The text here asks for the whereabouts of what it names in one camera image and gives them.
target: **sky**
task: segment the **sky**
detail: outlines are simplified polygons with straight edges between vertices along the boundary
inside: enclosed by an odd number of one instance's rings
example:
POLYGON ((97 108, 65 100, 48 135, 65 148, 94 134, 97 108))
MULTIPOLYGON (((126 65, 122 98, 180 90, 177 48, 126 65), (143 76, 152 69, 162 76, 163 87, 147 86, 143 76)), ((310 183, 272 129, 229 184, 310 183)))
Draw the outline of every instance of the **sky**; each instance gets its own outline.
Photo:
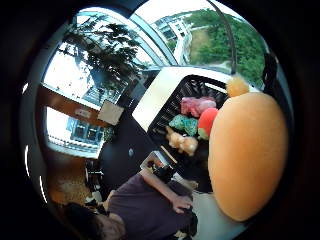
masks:
MULTIPOLYGON (((239 14, 226 7, 225 5, 212 1, 222 12, 241 17, 239 14)), ((198 10, 201 8, 213 8, 206 0, 150 0, 142 5, 136 14, 146 20, 148 23, 153 23, 156 20, 170 16, 175 13, 198 10)))

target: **wooden panel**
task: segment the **wooden panel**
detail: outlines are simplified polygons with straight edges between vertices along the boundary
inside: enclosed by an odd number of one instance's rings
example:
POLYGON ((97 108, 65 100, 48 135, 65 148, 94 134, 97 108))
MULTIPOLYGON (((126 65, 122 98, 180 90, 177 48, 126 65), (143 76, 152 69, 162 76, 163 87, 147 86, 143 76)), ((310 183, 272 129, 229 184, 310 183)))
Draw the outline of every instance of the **wooden panel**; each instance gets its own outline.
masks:
POLYGON ((88 122, 95 126, 105 127, 107 123, 98 119, 99 111, 81 103, 78 103, 72 99, 69 99, 63 95, 60 95, 51 89, 46 88, 43 85, 39 85, 37 95, 37 105, 48 106, 59 112, 69 115, 70 117, 79 119, 80 121, 88 122), (90 117, 82 117, 77 115, 75 112, 77 109, 82 109, 90 113, 90 117))

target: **man's hand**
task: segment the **man's hand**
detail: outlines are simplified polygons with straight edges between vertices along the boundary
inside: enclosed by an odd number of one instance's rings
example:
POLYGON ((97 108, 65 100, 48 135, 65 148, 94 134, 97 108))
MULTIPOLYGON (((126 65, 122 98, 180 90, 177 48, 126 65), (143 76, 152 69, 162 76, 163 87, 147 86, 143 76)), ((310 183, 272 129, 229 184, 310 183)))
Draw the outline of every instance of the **man's hand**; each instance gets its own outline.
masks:
POLYGON ((176 196, 172 199, 172 205, 173 205, 173 210, 176 213, 184 213, 184 211, 181 208, 186 208, 190 209, 192 206, 192 201, 189 197, 187 196, 176 196))
POLYGON ((104 209, 105 209, 106 211, 108 210, 109 201, 110 201, 111 196, 114 194, 114 192, 115 192, 115 190, 111 190, 110 193, 109 193, 109 195, 108 195, 108 197, 107 197, 107 199, 106 199, 104 202, 102 202, 102 205, 103 205, 103 207, 104 207, 104 209))

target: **pink stuffed toy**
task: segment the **pink stuffed toy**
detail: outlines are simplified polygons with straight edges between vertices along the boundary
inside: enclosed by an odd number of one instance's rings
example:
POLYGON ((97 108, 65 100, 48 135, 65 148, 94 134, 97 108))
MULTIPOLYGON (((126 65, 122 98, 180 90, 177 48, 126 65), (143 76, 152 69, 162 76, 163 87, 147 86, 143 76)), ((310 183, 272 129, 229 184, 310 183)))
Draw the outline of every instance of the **pink stuffed toy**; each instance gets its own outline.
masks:
POLYGON ((188 115, 190 112, 193 117, 197 118, 207 108, 215 108, 216 102, 213 97, 183 97, 180 105, 181 114, 188 115))

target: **leaves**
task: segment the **leaves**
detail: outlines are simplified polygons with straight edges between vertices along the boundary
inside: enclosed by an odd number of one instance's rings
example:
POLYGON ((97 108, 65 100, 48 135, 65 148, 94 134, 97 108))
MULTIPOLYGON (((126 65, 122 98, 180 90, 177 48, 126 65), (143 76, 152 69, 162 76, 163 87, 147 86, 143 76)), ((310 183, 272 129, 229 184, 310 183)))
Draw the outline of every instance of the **leaves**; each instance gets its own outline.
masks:
MULTIPOLYGON (((262 85, 262 71, 264 68, 263 44, 257 32, 249 25, 226 15, 235 41, 237 56, 237 72, 243 75, 250 84, 260 87, 262 85)), ((203 27, 208 38, 201 46, 196 48, 196 54, 191 55, 191 64, 211 64, 230 60, 231 48, 228 37, 220 17, 215 11, 202 9, 194 11, 186 18, 192 27, 203 27)))
POLYGON ((93 67, 91 74, 98 88, 120 87, 120 79, 129 83, 130 77, 144 68, 134 62, 139 47, 134 39, 137 34, 106 19, 105 15, 90 16, 82 24, 71 26, 63 38, 69 43, 63 52, 74 52, 77 64, 84 61, 93 67))

